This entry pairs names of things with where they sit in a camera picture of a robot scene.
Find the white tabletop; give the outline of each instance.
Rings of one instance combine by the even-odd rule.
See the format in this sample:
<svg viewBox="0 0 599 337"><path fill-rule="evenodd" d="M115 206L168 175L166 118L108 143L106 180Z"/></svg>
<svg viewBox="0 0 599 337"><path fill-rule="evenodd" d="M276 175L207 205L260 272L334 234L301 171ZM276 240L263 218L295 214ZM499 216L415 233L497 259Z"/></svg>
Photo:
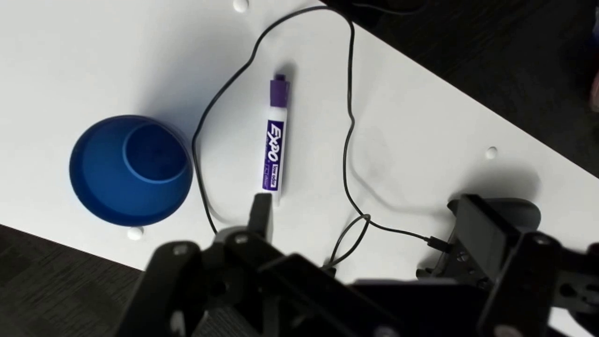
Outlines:
<svg viewBox="0 0 599 337"><path fill-rule="evenodd" d="M85 128L145 115L188 141L215 90L248 57L261 29L310 2L252 0L18 0L0 12L0 223L132 268L172 240L213 238L196 186L166 221L142 236L85 212L67 163ZM256 64L220 100L202 139L205 182L218 227L243 225L263 139L267 83L291 72L286 186L275 205L273 244L314 263L329 255L353 216L340 186L348 29L312 14L271 34ZM441 238L450 195L523 197L540 231L583 249L599 242L599 182L364 30L355 55L357 133L351 191L376 221ZM355 278L411 279L430 251L370 231L342 266Z"/></svg>

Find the black cable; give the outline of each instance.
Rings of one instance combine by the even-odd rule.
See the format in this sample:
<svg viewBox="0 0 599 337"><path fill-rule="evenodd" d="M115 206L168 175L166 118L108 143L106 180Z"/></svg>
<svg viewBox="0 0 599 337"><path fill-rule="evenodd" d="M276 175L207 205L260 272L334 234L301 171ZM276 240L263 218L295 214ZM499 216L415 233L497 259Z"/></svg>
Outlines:
<svg viewBox="0 0 599 337"><path fill-rule="evenodd" d="M357 246L361 244L363 236L364 236L366 231L368 231L366 223L364 223L363 231L359 233L359 236L357 236L355 244L351 246L351 249L348 249L348 253L344 253L342 259L336 259L336 251L338 251L338 248L340 248L340 242L342 242L344 236L351 231L351 227L357 225L361 219L363 219L363 221L370 221L370 216L364 214L364 218L355 218L351 223L348 223L348 225L344 227L344 231L342 231L340 236L336 238L336 244L334 244L334 249L333 249L329 261L325 263L327 266L336 266L338 263L342 263L346 257L349 257L349 255L357 249Z"/></svg>
<svg viewBox="0 0 599 337"><path fill-rule="evenodd" d="M203 115L200 117L200 122L192 133L192 139L190 139L190 158L192 158L192 167L196 171L196 180L198 180L198 190L200 190L200 197L202 197L202 203L203 203L203 212L205 212L205 219L209 223L209 229L213 234L216 234L216 227L213 223L213 218L211 218L211 206L209 206L209 197L205 193L205 186L203 186L203 178L202 178L202 165L198 163L198 148L196 148L196 143L198 143L198 135L202 133L203 130L203 124L205 124L205 118L209 117L213 105L220 100L220 96L246 72L246 68L254 62L256 55L258 55L258 49L261 45L261 40L271 32L275 30L278 25L282 25L284 21L289 21L293 17L299 17L303 14L310 14L310 12L331 12L331 8L327 6L314 6L314 8L304 8L304 10L299 10L299 12L293 12L293 14L288 14L284 17L280 17L278 21L271 23L261 34L260 38L256 40L254 47L252 47L252 53L248 57L248 60L224 83L224 87L209 100L209 103L205 105L203 109Z"/></svg>
<svg viewBox="0 0 599 337"><path fill-rule="evenodd" d="M258 55L258 49L263 42L263 38L275 30L276 27L280 27L282 23L293 19L293 17L299 17L299 15L304 15L304 14L310 14L310 12L334 12L327 6L314 6L314 8L304 8L304 10L299 10L299 12L293 12L293 14L288 14L280 19L276 19L275 23L271 23L261 34L260 38L256 40L254 47L252 47L252 53L248 57L248 60L224 83L224 87L209 100L209 103L205 105L203 109L203 115L200 117L198 120L198 126L192 133L192 139L190 139L190 156L192 156L192 165L194 165L194 171L196 171L196 180L198 180L198 190L200 190L200 197L202 197L202 203L203 203L203 212L205 212L205 219L213 231L213 234L216 234L216 227L213 223L213 218L211 218L211 205L209 205L209 197L207 197L207 191L205 191L205 186L203 186L203 178L202 178L202 165L198 163L198 148L196 148L196 141L203 130L203 124L209 117L209 113L213 111L215 103L220 100L220 96L250 68L250 64L254 62L256 55ZM374 223L370 219L370 216L366 216L359 206L357 203L353 201L351 193L349 193L349 186L348 186L348 152L349 152L349 143L351 143L351 135L353 135L353 130L355 130L355 117L353 117L353 49L355 49L355 27L349 19L346 19L344 15L340 15L348 29L349 29L349 42L348 42L348 92L346 92L346 109L348 109L348 118L349 118L349 128L348 128L348 133L344 137L344 145L342 145L342 188L344 188L344 195L348 199L348 203L351 205L351 208L359 214L357 219L353 219L344 231L342 234L338 236L336 244L334 244L334 249L333 249L333 255L329 259L329 266L336 266L338 263L342 263L344 259L348 259L357 248L359 244L363 242L368 227L376 227L379 231L385 231L385 233L394 233L394 234L404 234L404 236L411 236L411 238L417 238L417 240L422 240L426 242L430 248L436 248L436 249L447 249L447 244L441 242L441 240L436 240L436 238L424 238L421 234L415 234L415 233L407 233L407 231L398 231L398 229L389 229L389 227L381 227L377 223ZM357 240L353 242L353 246L342 255L336 259L336 251L340 248L340 242L342 238L348 234L348 231L359 223L359 221L364 221L364 227L361 231L361 234L357 236Z"/></svg>

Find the blue plastic cup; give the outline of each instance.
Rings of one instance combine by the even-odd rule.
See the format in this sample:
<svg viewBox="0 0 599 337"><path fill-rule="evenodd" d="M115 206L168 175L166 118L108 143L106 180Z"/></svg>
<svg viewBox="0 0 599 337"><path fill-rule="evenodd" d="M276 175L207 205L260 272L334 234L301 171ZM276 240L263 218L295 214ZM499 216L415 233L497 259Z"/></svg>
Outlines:
<svg viewBox="0 0 599 337"><path fill-rule="evenodd" d="M91 214L121 227L145 227L181 206L192 169L166 126L145 117L115 117L76 141L69 175Z"/></svg>

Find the gray floor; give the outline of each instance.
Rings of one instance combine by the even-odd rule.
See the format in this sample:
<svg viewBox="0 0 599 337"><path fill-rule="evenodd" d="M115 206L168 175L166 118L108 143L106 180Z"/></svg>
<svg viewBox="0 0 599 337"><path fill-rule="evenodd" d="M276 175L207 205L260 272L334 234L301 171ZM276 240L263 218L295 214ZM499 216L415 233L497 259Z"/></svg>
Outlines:
<svg viewBox="0 0 599 337"><path fill-rule="evenodd" d="M106 337L142 274L0 227L0 337Z"/></svg>

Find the marker label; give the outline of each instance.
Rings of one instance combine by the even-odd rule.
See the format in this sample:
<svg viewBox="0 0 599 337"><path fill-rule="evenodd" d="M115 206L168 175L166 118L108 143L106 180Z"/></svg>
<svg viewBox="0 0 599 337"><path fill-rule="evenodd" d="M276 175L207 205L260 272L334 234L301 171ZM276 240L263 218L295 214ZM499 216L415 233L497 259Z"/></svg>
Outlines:
<svg viewBox="0 0 599 337"><path fill-rule="evenodd" d="M261 190L280 190L280 167L282 167L282 137L284 122L269 120L265 128L265 156L263 156L263 176Z"/></svg>

